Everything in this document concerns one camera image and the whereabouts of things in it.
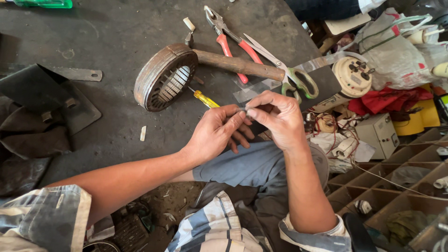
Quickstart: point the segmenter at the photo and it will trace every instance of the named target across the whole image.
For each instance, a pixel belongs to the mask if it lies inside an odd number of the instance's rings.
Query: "red cloth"
[[[369,91],[361,98],[349,101],[349,110],[358,115],[388,113],[390,111],[408,111],[420,100],[432,99],[426,89],[416,87],[410,90],[396,90],[385,87],[381,91]]]

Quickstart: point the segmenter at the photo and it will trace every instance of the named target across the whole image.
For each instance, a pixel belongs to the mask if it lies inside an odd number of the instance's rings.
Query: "dirt floor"
[[[144,194],[141,200],[148,202],[155,216],[155,230],[150,233],[148,248],[145,251],[163,252],[174,236],[173,232],[167,234],[166,225],[171,227],[179,225],[185,217],[185,210],[192,205],[205,186],[204,182],[177,182],[164,184]],[[176,219],[171,221],[164,213],[170,213]]]

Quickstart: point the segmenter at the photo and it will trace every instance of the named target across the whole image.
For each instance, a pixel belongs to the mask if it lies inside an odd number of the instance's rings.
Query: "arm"
[[[250,121],[244,112],[237,112],[236,105],[205,112],[191,140],[177,153],[93,170],[46,187],[76,184],[90,193],[92,203],[87,223],[90,226],[147,191],[218,156],[226,145],[237,153],[231,136],[248,148],[247,140],[237,129],[253,138],[247,127]]]
[[[337,218],[321,188],[297,101],[265,91],[247,103],[246,109],[248,115],[271,130],[274,142],[283,150],[294,229],[316,234],[334,228]]]

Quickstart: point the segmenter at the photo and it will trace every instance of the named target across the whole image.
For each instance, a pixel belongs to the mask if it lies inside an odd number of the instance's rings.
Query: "screwdriver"
[[[199,90],[193,90],[193,88],[188,87],[191,91],[194,92],[194,97],[198,98],[199,100],[201,100],[207,107],[209,108],[217,108],[219,107],[218,104],[216,104],[214,101],[212,101],[210,98],[208,98],[207,96],[203,95],[201,91]]]
[[[72,0],[0,0],[0,3],[15,3],[20,7],[39,6],[49,9],[70,9],[73,7]]]

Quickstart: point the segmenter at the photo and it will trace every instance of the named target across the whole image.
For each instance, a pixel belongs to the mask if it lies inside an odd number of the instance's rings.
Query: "yellow screwdriver handle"
[[[201,91],[196,90],[194,92],[194,97],[198,98],[199,100],[201,100],[207,107],[209,108],[217,108],[219,107],[218,104],[216,104],[214,101],[212,101],[210,98],[208,98],[207,96],[203,95]]]

